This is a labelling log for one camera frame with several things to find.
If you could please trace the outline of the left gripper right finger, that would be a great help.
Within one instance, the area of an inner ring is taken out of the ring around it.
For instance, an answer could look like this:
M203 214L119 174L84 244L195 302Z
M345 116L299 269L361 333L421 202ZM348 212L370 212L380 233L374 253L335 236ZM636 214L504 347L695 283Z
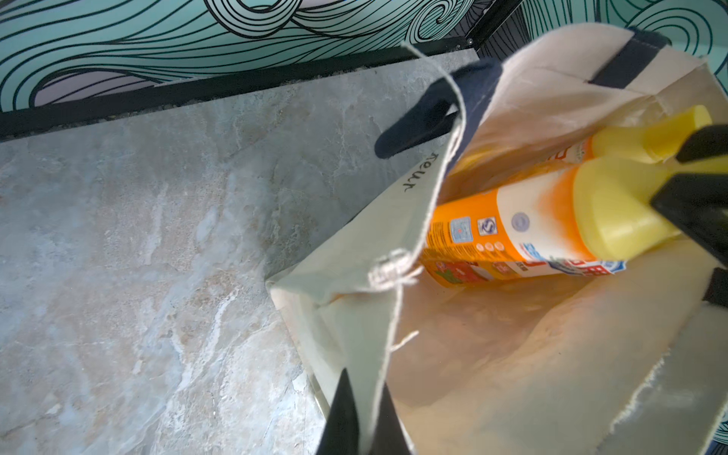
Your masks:
M387 385L384 385L372 443L373 455L411 455Z

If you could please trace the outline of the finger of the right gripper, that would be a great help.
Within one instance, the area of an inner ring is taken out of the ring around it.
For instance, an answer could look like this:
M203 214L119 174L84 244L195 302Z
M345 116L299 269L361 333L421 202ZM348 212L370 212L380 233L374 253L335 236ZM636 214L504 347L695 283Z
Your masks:
M681 164L727 155L728 125L705 126L693 133L682 145L675 159Z
M675 174L650 206L727 267L726 174Z

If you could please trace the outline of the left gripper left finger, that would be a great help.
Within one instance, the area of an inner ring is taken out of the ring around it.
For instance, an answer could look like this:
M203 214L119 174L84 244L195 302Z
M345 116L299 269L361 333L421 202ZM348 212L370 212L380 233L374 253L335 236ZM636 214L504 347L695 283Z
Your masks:
M358 412L348 371L343 369L316 455L358 455Z

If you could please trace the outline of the yellow cap orange bottle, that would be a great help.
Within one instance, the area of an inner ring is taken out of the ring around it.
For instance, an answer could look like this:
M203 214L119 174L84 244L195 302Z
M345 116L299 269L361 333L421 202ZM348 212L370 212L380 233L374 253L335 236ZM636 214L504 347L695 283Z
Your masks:
M625 263L679 236L650 201L678 174L727 173L726 157L646 164L601 157L438 207L420 262L440 282L510 280L523 265Z
M647 126L601 126L511 145L487 144L479 135L449 175L519 180L597 157L660 163L674 157L689 136L712 123L708 109L698 104Z

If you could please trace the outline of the beige canvas shopping bag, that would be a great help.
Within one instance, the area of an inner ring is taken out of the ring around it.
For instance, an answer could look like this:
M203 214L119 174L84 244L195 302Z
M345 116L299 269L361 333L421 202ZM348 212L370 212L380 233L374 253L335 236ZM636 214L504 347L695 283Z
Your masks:
M451 286L420 262L438 207L532 177L451 177L477 136L647 126L698 104L727 124L705 59L599 24L433 83L375 144L424 157L268 284L326 421L346 369L358 454L372 454L384 385L411 454L707 453L727 425L727 267L684 233L595 276L523 265Z

